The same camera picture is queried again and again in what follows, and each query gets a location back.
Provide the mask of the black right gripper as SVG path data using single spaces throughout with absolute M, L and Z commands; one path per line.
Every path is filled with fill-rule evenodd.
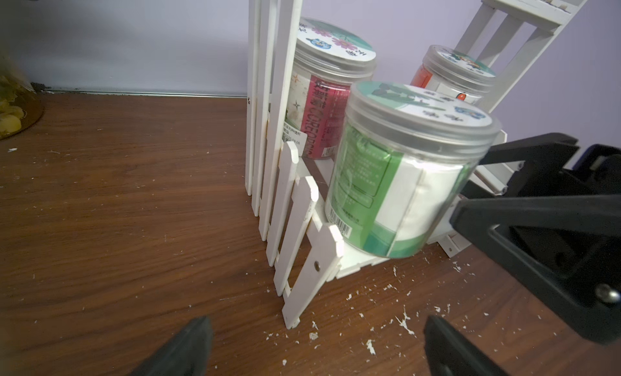
M 452 227 L 581 337 L 620 337 L 620 149 L 564 133 L 492 146 L 481 165 L 522 162 L 504 197 L 463 201 Z

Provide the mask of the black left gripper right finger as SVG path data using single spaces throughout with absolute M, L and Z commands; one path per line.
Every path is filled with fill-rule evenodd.
M 425 355 L 432 376 L 508 376 L 442 317 L 429 316 L 424 334 Z

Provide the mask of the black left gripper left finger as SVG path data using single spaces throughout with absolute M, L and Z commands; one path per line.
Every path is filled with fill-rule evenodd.
M 213 343 L 208 316 L 192 319 L 162 347 L 143 361 L 131 376 L 205 375 Z

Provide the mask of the jar with tree lid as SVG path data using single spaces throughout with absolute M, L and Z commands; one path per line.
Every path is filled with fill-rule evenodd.
M 488 154 L 501 123 L 436 91 L 352 86 L 325 214 L 354 248 L 415 255 Z

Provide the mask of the jar with orange flower lid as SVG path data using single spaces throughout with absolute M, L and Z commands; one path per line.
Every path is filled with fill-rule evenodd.
M 482 62 L 435 44 L 428 48 L 410 85 L 478 104 L 495 82 L 496 74 Z

